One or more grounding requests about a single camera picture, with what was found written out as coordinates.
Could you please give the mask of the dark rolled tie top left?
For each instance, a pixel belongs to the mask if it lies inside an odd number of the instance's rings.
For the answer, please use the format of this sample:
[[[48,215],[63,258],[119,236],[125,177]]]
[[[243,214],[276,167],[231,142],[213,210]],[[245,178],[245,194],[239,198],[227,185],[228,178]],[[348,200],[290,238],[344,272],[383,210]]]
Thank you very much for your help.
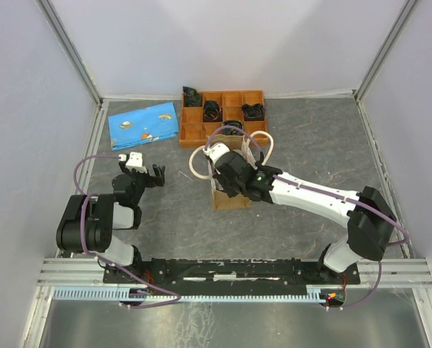
[[[188,86],[183,87],[183,106],[201,107],[202,95],[195,89]]]

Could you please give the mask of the orange wooden compartment tray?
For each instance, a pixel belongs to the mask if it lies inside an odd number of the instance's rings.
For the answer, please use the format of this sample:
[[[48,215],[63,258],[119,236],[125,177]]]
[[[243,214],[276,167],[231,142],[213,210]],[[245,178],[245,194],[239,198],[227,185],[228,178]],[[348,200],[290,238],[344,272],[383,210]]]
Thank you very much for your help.
[[[179,144],[183,148],[196,148],[206,142],[226,120],[240,120],[247,133],[267,131],[267,107],[264,92],[261,90],[241,91],[199,91],[202,95],[201,107],[184,107],[183,92],[181,94]],[[204,122],[203,107],[206,100],[216,101],[222,109],[220,122]],[[265,119],[263,121],[245,121],[241,106],[243,104],[260,103],[265,106]]]

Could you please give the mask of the dark rolled tie middle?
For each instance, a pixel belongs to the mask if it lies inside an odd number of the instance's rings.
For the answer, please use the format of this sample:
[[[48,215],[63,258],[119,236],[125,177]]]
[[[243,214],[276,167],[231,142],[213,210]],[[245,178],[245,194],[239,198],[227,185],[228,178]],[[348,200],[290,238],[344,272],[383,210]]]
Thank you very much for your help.
[[[203,121],[220,122],[222,120],[222,109],[216,101],[206,100],[203,107]]]

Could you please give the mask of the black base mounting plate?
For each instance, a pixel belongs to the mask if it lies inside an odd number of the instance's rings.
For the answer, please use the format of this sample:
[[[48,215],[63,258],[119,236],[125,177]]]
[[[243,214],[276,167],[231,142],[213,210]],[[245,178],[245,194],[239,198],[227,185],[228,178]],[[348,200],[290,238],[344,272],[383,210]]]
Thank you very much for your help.
[[[357,265],[335,273],[318,262],[282,260],[138,261],[125,270],[107,266],[104,283],[133,284],[137,276],[181,296],[303,295],[311,286],[359,285]]]

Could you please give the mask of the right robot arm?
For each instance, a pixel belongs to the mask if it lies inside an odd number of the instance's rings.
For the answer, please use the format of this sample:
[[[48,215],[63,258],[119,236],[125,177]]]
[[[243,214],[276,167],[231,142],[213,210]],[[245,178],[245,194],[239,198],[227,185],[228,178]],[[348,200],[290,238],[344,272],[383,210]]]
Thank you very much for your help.
[[[361,260],[380,261],[390,244],[396,218],[381,193],[365,187],[361,192],[343,191],[313,184],[282,170],[248,163],[231,150],[206,153],[214,179],[229,196],[242,195],[253,202],[299,208],[332,220],[346,235],[328,245],[317,264],[317,276],[334,283]]]

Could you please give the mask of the blue patterned folded cloth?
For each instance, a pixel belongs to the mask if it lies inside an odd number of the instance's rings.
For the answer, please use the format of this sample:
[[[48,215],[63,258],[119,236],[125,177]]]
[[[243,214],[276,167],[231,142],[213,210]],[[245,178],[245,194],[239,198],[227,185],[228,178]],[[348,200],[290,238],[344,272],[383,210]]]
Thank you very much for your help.
[[[179,124],[172,102],[108,117],[113,151],[176,137]]]

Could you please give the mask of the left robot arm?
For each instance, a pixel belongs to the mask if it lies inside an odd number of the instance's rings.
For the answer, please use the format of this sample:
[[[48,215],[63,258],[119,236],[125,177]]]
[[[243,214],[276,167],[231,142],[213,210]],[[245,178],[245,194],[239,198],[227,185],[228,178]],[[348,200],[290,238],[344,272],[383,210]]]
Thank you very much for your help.
[[[163,187],[165,167],[153,165],[153,174],[120,165],[122,173],[112,180],[113,192],[86,201],[85,194],[72,195],[59,223],[56,243],[63,252],[88,252],[120,265],[120,275],[130,283],[144,276],[138,247],[113,236],[114,230],[136,230],[141,224],[139,202],[146,189]]]

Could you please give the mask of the dark rolled tie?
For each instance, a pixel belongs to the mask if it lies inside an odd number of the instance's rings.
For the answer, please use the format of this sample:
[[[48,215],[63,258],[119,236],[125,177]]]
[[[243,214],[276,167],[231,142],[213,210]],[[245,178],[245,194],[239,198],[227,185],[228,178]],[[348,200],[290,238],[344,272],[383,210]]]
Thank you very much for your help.
[[[265,119],[265,106],[263,104],[243,104],[241,111],[245,121],[263,121]]]
[[[243,136],[244,124],[240,120],[226,120],[223,122],[224,129],[221,133],[224,136]]]
[[[195,89],[188,86],[183,87],[183,106],[201,107],[202,95]]]
[[[203,121],[220,122],[222,120],[222,109],[216,101],[206,100],[203,107]]]

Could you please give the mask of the dark rolled tie bottom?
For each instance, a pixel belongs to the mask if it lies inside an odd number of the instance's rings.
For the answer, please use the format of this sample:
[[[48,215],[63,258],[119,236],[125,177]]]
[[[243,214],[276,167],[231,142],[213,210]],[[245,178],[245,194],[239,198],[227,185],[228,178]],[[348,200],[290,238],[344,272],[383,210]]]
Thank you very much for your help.
[[[224,129],[221,133],[224,136],[243,136],[244,124],[240,120],[226,120],[223,122]]]

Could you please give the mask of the dark rolled tie right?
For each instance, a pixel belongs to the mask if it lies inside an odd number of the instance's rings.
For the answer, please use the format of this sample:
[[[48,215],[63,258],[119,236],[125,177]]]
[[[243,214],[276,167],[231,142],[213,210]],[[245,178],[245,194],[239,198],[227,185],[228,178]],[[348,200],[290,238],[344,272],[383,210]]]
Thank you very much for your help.
[[[263,104],[243,104],[241,111],[245,121],[263,121],[265,119],[265,106]]]

